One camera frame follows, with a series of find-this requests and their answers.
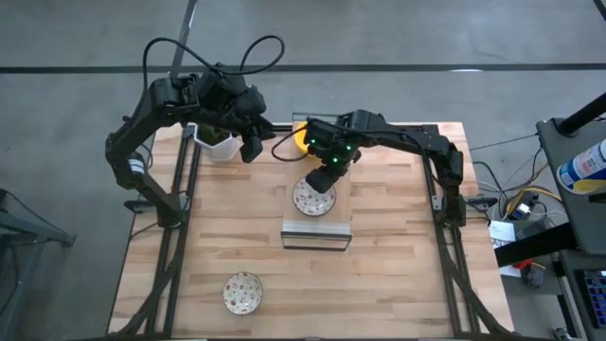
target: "gray floor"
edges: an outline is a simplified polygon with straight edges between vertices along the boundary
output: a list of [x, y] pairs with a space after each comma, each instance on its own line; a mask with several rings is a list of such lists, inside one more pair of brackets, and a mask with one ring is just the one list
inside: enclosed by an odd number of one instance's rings
[[[186, 6], [187, 0], [5, 0], [0, 66], [137, 65], [149, 39], [178, 37]], [[200, 0], [188, 44], [224, 63], [237, 63], [266, 33], [285, 38], [287, 64], [600, 63], [604, 32], [591, 0]], [[159, 45], [151, 64], [169, 64], [173, 53]], [[250, 61], [263, 63], [273, 53], [274, 46], [260, 46]], [[186, 57], [184, 64], [194, 62]], [[463, 121], [470, 145], [478, 146], [569, 115], [604, 91], [606, 71], [266, 74], [248, 81], [265, 96], [271, 120], [292, 111], [365, 108], [390, 120]], [[133, 219], [122, 202], [134, 197], [116, 185], [103, 141], [132, 113], [141, 77], [0, 75], [0, 83], [0, 187], [78, 234], [71, 249], [45, 250], [19, 339], [103, 335]], [[505, 181], [538, 146], [532, 138], [472, 156]], [[529, 173], [526, 167], [510, 183]], [[548, 176], [540, 182], [553, 188]], [[508, 293], [516, 330], [548, 336], [561, 324], [554, 299]]]

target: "black metal frame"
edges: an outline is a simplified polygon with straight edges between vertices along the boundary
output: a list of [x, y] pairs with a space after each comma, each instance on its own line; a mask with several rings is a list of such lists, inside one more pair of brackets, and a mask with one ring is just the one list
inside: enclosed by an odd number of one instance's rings
[[57, 229], [51, 228], [46, 224], [36, 224], [27, 220], [17, 218], [10, 213], [0, 211], [0, 229], [10, 231], [8, 234], [0, 235], [0, 260], [5, 255], [6, 251], [15, 245], [30, 244], [30, 250], [25, 260], [19, 261], [14, 266], [22, 268], [19, 271], [20, 275], [18, 282], [15, 283], [12, 293], [6, 299], [9, 299], [6, 304], [4, 314], [0, 316], [0, 340], [11, 339], [12, 332], [17, 320], [17, 314], [21, 308], [24, 293], [38, 267], [38, 262], [42, 256], [47, 242], [59, 242], [62, 247], [71, 247], [76, 240], [76, 236], [68, 235]]
[[[278, 123], [275, 124], [273, 131], [275, 133], [288, 133], [293, 129], [292, 123]], [[179, 147], [179, 153], [177, 158], [177, 164], [175, 168], [175, 174], [172, 182], [172, 190], [174, 192], [179, 191], [179, 185], [182, 180], [183, 166], [185, 165], [185, 157], [187, 153], [187, 143], [192, 138], [192, 131], [188, 127], [183, 130], [182, 141]], [[197, 169], [200, 161], [201, 147], [197, 144], [194, 145], [194, 152], [192, 155], [192, 162], [189, 171], [189, 178], [187, 180], [186, 196], [188, 198], [193, 197]], [[429, 202], [432, 202], [432, 197], [437, 195], [436, 185], [431, 174], [431, 164], [427, 157], [422, 157], [423, 167], [425, 169], [425, 181], [427, 184], [427, 194]], [[465, 260], [465, 252], [463, 249], [463, 243], [461, 240], [461, 233], [459, 226], [450, 228], [453, 235], [452, 246], [454, 248], [455, 260], [453, 261], [450, 256], [446, 238], [444, 236], [445, 227], [439, 222], [438, 215], [440, 209], [436, 209], [430, 206], [432, 209], [432, 216], [434, 220], [434, 227], [437, 238], [437, 251], [439, 254], [442, 276], [444, 280], [444, 289], [446, 293], [446, 300], [448, 303], [449, 315], [451, 320], [451, 326], [454, 336], [450, 339], [466, 339], [466, 340], [494, 340], [494, 341], [546, 341], [547, 339], [524, 337], [508, 332], [503, 327], [498, 325], [495, 319], [490, 315], [489, 311], [484, 307], [479, 298], [475, 295], [470, 285], [469, 271], [467, 268], [467, 262]], [[179, 281], [181, 277], [181, 269], [183, 265], [185, 246], [187, 240], [187, 229], [189, 222], [189, 208], [186, 208], [186, 220], [182, 227], [177, 228], [178, 240], [175, 247], [174, 256], [167, 266], [168, 251], [170, 238], [173, 235], [172, 229], [165, 229], [162, 241], [160, 244], [160, 254], [156, 266], [155, 278], [150, 294], [145, 299], [141, 308], [134, 314], [131, 321], [117, 333], [110, 333], [101, 338], [93, 338], [88, 340], [166, 340], [171, 338], [172, 326], [174, 324], [174, 314], [177, 303], [177, 293], [179, 290]], [[459, 289], [463, 293], [466, 314], [470, 323], [470, 332], [464, 332], [461, 326], [461, 318], [459, 315], [458, 306], [456, 304], [455, 287], [453, 281], [459, 286]], [[157, 309], [160, 296], [162, 292], [169, 285], [169, 302], [167, 305], [167, 311], [165, 315], [164, 326], [161, 332], [155, 330]], [[480, 326], [478, 322], [478, 316], [484, 316], [482, 318], [485, 321], [487, 329], [491, 332], [482, 333], [480, 332]], [[141, 329], [143, 322], [147, 321], [147, 324], [143, 330], [143, 333], [138, 333]], [[208, 340], [226, 340], [226, 339], [208, 339]], [[398, 340], [410, 340], [410, 338], [400, 338]]]
[[[181, 182], [183, 179], [183, 169], [187, 157], [187, 147], [193, 139], [193, 129], [187, 126], [183, 129], [181, 136], [181, 144], [177, 155], [177, 163], [175, 173], [172, 179], [172, 192], [180, 192]], [[189, 168], [189, 178], [187, 179], [186, 197], [192, 198], [196, 186], [196, 178], [198, 174], [198, 165], [202, 147], [194, 143], [193, 155], [191, 156], [191, 164]], [[170, 338], [172, 326], [174, 324], [174, 313], [177, 306], [177, 297], [179, 291], [179, 283], [181, 280], [181, 270], [183, 268], [183, 259], [185, 257], [187, 231], [190, 218], [190, 207], [184, 208], [184, 223], [177, 228], [165, 228], [160, 242], [160, 252], [158, 262], [156, 264], [153, 286], [148, 297], [145, 299], [139, 310], [133, 315], [131, 320], [117, 333], [108, 334], [106, 339], [110, 340], [160, 340]], [[174, 232], [176, 230], [177, 243], [169, 261], [169, 246]], [[156, 331], [157, 313], [159, 300], [164, 290], [169, 286], [169, 299], [167, 303], [167, 311], [164, 319], [164, 324], [161, 332]], [[143, 323], [146, 322], [143, 333], [138, 333]]]

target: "small bowl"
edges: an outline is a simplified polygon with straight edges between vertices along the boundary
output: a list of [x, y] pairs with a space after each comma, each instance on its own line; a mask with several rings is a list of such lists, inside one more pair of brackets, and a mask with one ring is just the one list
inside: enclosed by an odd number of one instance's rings
[[252, 313], [262, 299], [263, 285], [256, 275], [249, 272], [234, 274], [223, 286], [223, 303], [233, 314]]
[[326, 193], [319, 193], [307, 183], [305, 177], [301, 178], [293, 188], [293, 204], [303, 214], [319, 217], [327, 214], [337, 200], [334, 186]]

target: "butcher block tabletop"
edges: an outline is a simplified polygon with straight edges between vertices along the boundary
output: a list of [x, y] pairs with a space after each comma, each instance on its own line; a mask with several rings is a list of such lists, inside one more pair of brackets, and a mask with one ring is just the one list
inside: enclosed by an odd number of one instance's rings
[[[465, 154], [462, 193], [476, 195], [462, 123], [436, 124]], [[180, 139], [179, 125], [155, 136], [150, 174], [165, 190], [172, 183]], [[353, 240], [348, 250], [285, 250], [280, 230], [283, 208], [292, 198], [286, 193], [287, 164], [270, 153], [278, 139], [264, 141], [263, 153], [251, 164], [243, 164], [239, 155], [213, 164], [203, 153], [172, 336], [452, 336], [420, 157], [384, 147], [361, 149], [362, 158], [349, 168]], [[186, 164], [182, 188], [188, 170]], [[133, 233], [155, 220], [155, 213], [137, 215]], [[512, 330], [486, 221], [469, 219], [461, 231], [473, 289]], [[161, 238], [156, 226], [129, 243], [109, 332], [123, 327], [150, 292]], [[232, 314], [223, 304], [223, 286], [240, 271], [256, 274], [263, 286], [260, 306], [248, 315]], [[460, 292], [457, 301], [465, 330]], [[164, 320], [165, 307], [163, 299], [158, 321]]]

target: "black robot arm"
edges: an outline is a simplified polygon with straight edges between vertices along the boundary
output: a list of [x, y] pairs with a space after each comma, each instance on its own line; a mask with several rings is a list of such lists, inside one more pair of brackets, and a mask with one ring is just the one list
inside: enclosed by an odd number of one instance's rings
[[247, 86], [243, 76], [226, 76], [210, 70], [201, 77], [189, 75], [154, 81], [141, 96], [131, 117], [105, 141], [105, 158], [117, 183], [137, 189], [155, 205], [158, 225], [176, 227], [184, 220], [177, 193], [166, 193], [146, 170], [136, 149], [155, 131], [175, 123], [206, 124], [241, 135], [242, 161], [249, 163], [262, 151], [261, 140], [273, 138], [263, 95]]
[[360, 147], [381, 145], [399, 151], [425, 155], [436, 166], [437, 182], [444, 191], [441, 221], [465, 225], [465, 202], [459, 186], [463, 181], [463, 153], [433, 125], [395, 126], [381, 114], [365, 110], [340, 115], [328, 123], [308, 118], [304, 142], [310, 154], [322, 166], [310, 172], [306, 180], [319, 192], [326, 192], [361, 157]]

